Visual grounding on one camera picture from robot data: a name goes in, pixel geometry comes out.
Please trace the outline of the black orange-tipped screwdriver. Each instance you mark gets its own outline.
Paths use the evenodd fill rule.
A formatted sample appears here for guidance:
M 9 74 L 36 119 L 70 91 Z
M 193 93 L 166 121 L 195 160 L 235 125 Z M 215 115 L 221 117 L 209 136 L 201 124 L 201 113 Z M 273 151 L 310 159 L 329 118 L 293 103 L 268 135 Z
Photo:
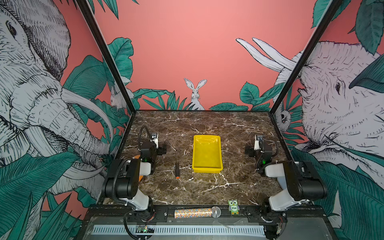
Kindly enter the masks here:
M 178 152 L 176 151 L 176 163 L 175 163 L 175 177 L 176 179 L 180 178 L 180 164 L 178 161 Z

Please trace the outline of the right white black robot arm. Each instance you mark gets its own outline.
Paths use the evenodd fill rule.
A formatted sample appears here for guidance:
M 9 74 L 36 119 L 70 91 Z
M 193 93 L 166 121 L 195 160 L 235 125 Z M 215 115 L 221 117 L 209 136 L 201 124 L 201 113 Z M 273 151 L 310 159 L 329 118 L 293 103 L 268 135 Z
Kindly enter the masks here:
M 261 205 L 261 218 L 266 223 L 280 220 L 288 209 L 312 201 L 324 199 L 328 189 L 309 161 L 273 161 L 279 150 L 273 152 L 270 140 L 256 135 L 252 146 L 246 146 L 245 154 L 256 160 L 256 172 L 261 176 L 276 178 L 282 190 L 266 198 Z

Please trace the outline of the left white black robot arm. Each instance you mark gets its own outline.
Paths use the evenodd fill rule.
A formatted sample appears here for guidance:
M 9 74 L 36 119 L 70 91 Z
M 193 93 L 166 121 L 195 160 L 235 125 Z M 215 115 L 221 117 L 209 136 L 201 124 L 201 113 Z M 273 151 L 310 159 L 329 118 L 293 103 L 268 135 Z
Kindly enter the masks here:
M 151 197 L 139 190 L 140 176 L 155 173 L 156 159 L 167 153 L 167 145 L 159 146 L 158 134 L 142 126 L 138 135 L 138 158 L 114 160 L 102 185 L 102 196 L 130 207 L 143 222 L 152 221 L 155 208 Z

